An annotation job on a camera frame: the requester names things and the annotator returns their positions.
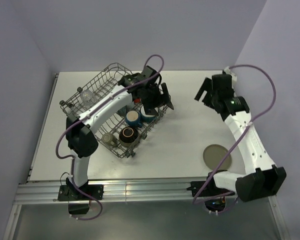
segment purple hose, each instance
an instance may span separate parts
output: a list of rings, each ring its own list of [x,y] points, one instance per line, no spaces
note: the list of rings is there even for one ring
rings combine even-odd
[[[86,194],[85,192],[83,192],[82,190],[80,190],[79,187],[75,184],[75,182],[74,182],[74,177],[73,177],[73,175],[74,175],[74,160],[75,160],[75,156],[72,155],[72,154],[66,155],[66,156],[60,156],[60,154],[59,154],[60,143],[61,143],[62,139],[64,138],[64,136],[65,136],[72,128],[74,128],[74,127],[77,126],[78,124],[84,122],[85,120],[89,119],[89,117],[90,117],[91,115],[95,114],[95,113],[98,112],[100,109],[102,109],[104,106],[106,106],[110,101],[113,100],[114,97],[118,96],[120,93],[122,93],[122,92],[124,92],[124,91],[126,91],[126,90],[128,90],[128,89],[130,89],[130,88],[133,88],[133,87],[135,87],[135,86],[141,85],[141,84],[143,84],[143,83],[145,83],[145,82],[148,82],[148,81],[150,81],[150,80],[156,78],[156,77],[160,74],[160,72],[162,71],[162,69],[163,69],[163,67],[164,67],[164,59],[163,59],[160,55],[158,55],[158,54],[153,54],[153,55],[151,55],[151,56],[146,60],[146,62],[145,62],[145,64],[144,64],[144,67],[148,64],[148,62],[150,61],[150,59],[151,59],[152,57],[159,57],[159,58],[161,59],[161,61],[162,61],[162,65],[161,65],[160,69],[159,69],[153,76],[151,76],[151,77],[149,77],[149,78],[147,78],[147,79],[145,79],[145,80],[142,80],[142,81],[140,81],[140,82],[138,82],[138,83],[135,83],[135,84],[133,84],[133,85],[127,86],[126,88],[123,88],[123,89],[117,91],[116,93],[114,93],[110,98],[106,99],[102,104],[100,104],[100,105],[99,105],[95,110],[93,110],[89,115],[87,115],[87,116],[84,117],[83,119],[80,119],[79,121],[77,121],[76,123],[74,123],[74,124],[72,124],[70,127],[68,127],[68,128],[64,131],[64,133],[61,135],[61,137],[59,138],[59,140],[58,140],[58,142],[57,142],[57,144],[56,144],[56,147],[55,147],[55,154],[56,154],[56,156],[57,156],[59,159],[67,159],[67,158],[69,158],[69,157],[72,158],[72,163],[71,163],[71,175],[72,175],[72,184],[73,184],[74,188],[75,188],[79,193],[81,193],[82,195],[84,195],[84,196],[90,198],[91,200],[96,201],[96,202],[100,205],[100,211],[99,211],[99,213],[98,213],[97,215],[95,215],[95,216],[93,216],[93,217],[90,217],[90,218],[81,218],[81,217],[75,217],[75,216],[72,216],[73,218],[75,218],[75,219],[77,219],[77,220],[82,220],[82,221],[85,221],[85,220],[86,220],[86,221],[87,221],[87,220],[93,220],[93,219],[96,219],[98,216],[101,215],[102,210],[103,210],[103,206],[102,206],[102,203],[101,203],[100,201],[98,201],[98,200],[95,199],[94,197],[92,197],[92,196],[90,196],[89,194]]]
[[[266,114],[268,111],[270,111],[276,101],[276,89],[275,89],[275,85],[274,85],[274,82],[273,80],[271,79],[271,77],[263,70],[261,69],[260,67],[257,67],[257,66],[254,66],[254,65],[249,65],[249,64],[239,64],[239,65],[234,65],[234,66],[231,66],[229,67],[229,69],[235,69],[235,68],[240,68],[240,67],[250,67],[250,68],[254,68],[254,69],[257,69],[259,71],[261,71],[267,78],[268,80],[270,81],[271,85],[272,85],[272,89],[273,89],[273,99],[272,99],[272,102],[270,104],[270,106],[265,109],[263,112],[257,114],[255,117],[252,117],[251,118],[251,121],[250,123],[254,122],[256,119],[258,119],[259,117],[263,116],[264,114]],[[214,198],[217,198],[217,197],[223,197],[223,196],[227,196],[231,193],[233,193],[233,191],[230,191],[230,192],[227,192],[227,193],[224,193],[224,194],[220,194],[220,195],[217,195],[217,196],[214,196],[214,197],[210,197],[210,198],[206,198],[206,199],[203,199],[203,200],[199,200],[199,201],[196,201],[196,199],[198,198],[198,196],[201,194],[201,192],[206,188],[206,186],[209,184],[209,182],[211,181],[211,179],[213,178],[214,174],[217,172],[217,170],[221,167],[221,165],[223,164],[223,162],[225,161],[225,159],[231,154],[231,152],[236,148],[236,146],[240,143],[240,141],[244,138],[244,136],[246,135],[246,133],[248,132],[250,126],[248,125],[244,132],[242,133],[242,135],[239,137],[239,139],[233,144],[233,146],[228,150],[228,152],[225,154],[225,156],[223,157],[223,159],[220,161],[220,163],[217,165],[217,167],[212,171],[211,175],[207,178],[207,180],[205,181],[205,183],[203,184],[203,186],[199,189],[199,191],[196,193],[196,195],[194,196],[193,200],[192,200],[192,204],[200,204],[200,203],[204,203],[205,201],[208,201],[208,200],[211,200],[211,199],[214,199]],[[230,207],[227,207],[226,209],[224,209],[223,211],[219,212],[219,213],[223,213],[225,211],[227,211],[228,209],[232,208],[234,205],[232,204]]]

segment purple cable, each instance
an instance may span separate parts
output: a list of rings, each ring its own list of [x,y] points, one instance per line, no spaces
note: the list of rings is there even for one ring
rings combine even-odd
[[[273,89],[273,99],[272,102],[270,104],[270,106],[265,109],[263,112],[257,114],[255,117],[251,118],[250,123],[253,123],[256,119],[258,119],[259,117],[263,116],[264,114],[266,114],[268,111],[270,111],[276,101],[276,89],[275,89],[275,85],[273,80],[271,79],[271,77],[260,67],[254,66],[254,65],[249,65],[249,64],[239,64],[239,65],[234,65],[229,67],[229,69],[235,69],[235,68],[240,68],[240,67],[250,67],[250,68],[254,68],[257,69],[259,71],[261,71],[270,81],[272,89]],[[248,132],[248,130],[250,129],[250,125],[248,125],[244,132],[242,133],[242,135],[239,137],[239,139],[233,144],[233,146],[228,150],[228,152],[225,154],[225,156],[223,157],[223,159],[220,161],[220,163],[217,165],[217,167],[212,171],[211,175],[207,178],[207,180],[205,181],[205,183],[203,184],[203,186],[199,189],[199,191],[196,193],[196,195],[194,196],[193,200],[192,200],[192,204],[200,204],[200,203],[204,203],[205,201],[217,198],[217,197],[223,197],[223,196],[227,196],[231,193],[233,193],[233,191],[224,193],[224,194],[220,194],[214,197],[210,197],[207,199],[203,199],[203,200],[199,200],[196,201],[196,199],[198,198],[198,196],[201,194],[201,192],[206,188],[206,186],[209,184],[209,182],[211,181],[211,179],[213,178],[213,176],[215,175],[215,173],[217,172],[217,170],[221,167],[221,165],[223,164],[223,162],[225,161],[225,159],[231,154],[231,152],[236,148],[236,146],[240,143],[240,141],[244,138],[244,136],[246,135],[246,133]],[[219,213],[223,213],[225,211],[227,211],[228,209],[232,208],[235,204],[232,204],[230,207],[227,207],[226,209],[224,209],[223,211],[219,212]]]
[[[59,154],[60,143],[61,143],[62,139],[64,138],[64,136],[65,136],[72,128],[74,128],[74,127],[77,126],[78,124],[84,122],[85,120],[89,119],[89,117],[90,117],[91,115],[95,114],[95,113],[98,112],[100,109],[102,109],[104,106],[106,106],[110,101],[113,100],[114,97],[118,96],[120,93],[122,93],[122,92],[124,92],[124,91],[126,91],[126,90],[128,90],[128,89],[130,89],[130,88],[133,88],[133,87],[135,87],[135,86],[141,85],[141,84],[143,84],[143,83],[145,83],[145,82],[148,82],[148,81],[150,81],[150,80],[156,78],[156,77],[160,74],[160,72],[162,71],[162,69],[163,69],[163,67],[164,67],[164,59],[163,59],[160,55],[158,55],[158,54],[153,54],[153,55],[151,55],[151,56],[146,60],[146,62],[145,62],[145,64],[144,64],[144,67],[148,64],[148,62],[150,61],[150,59],[153,58],[153,57],[159,57],[159,58],[161,59],[161,61],[162,61],[162,65],[161,65],[160,69],[159,69],[153,76],[151,76],[151,77],[149,77],[149,78],[147,78],[147,79],[145,79],[145,80],[142,80],[142,81],[140,81],[140,82],[138,82],[138,83],[135,83],[135,84],[133,84],[133,85],[127,86],[126,88],[123,88],[123,89],[117,91],[116,93],[114,93],[111,97],[109,97],[109,98],[108,98],[107,100],[105,100],[102,104],[100,104],[95,110],[93,110],[89,115],[87,115],[87,116],[84,117],[83,119],[80,119],[79,121],[77,121],[76,123],[74,123],[74,124],[72,124],[70,127],[68,127],[68,128],[64,131],[64,133],[61,135],[61,137],[59,138],[59,140],[58,140],[58,142],[57,142],[57,144],[56,144],[56,147],[55,147],[55,154],[56,154],[56,156],[57,156],[59,159],[67,159],[67,158],[69,158],[69,157],[72,158],[72,163],[71,163],[71,175],[72,175],[72,184],[73,184],[74,188],[75,188],[79,193],[81,193],[82,195],[84,195],[84,196],[86,196],[86,197],[88,197],[88,198],[90,198],[90,199],[96,201],[96,202],[100,205],[100,211],[99,211],[99,213],[98,213],[97,215],[95,215],[95,216],[93,216],[93,217],[90,217],[90,218],[81,218],[81,217],[75,217],[75,216],[72,216],[73,218],[75,218],[75,219],[77,219],[77,220],[82,220],[82,221],[85,221],[85,220],[86,220],[86,221],[87,221],[87,220],[93,220],[93,219],[96,219],[98,216],[101,215],[102,210],[103,210],[103,206],[102,206],[102,203],[101,203],[99,200],[97,200],[96,198],[94,198],[94,197],[90,196],[89,194],[83,192],[83,191],[80,190],[79,187],[75,184],[75,182],[74,182],[74,177],[73,177],[73,175],[74,175],[74,160],[75,160],[75,156],[72,155],[72,154],[66,155],[66,156],[61,156],[61,155]]]

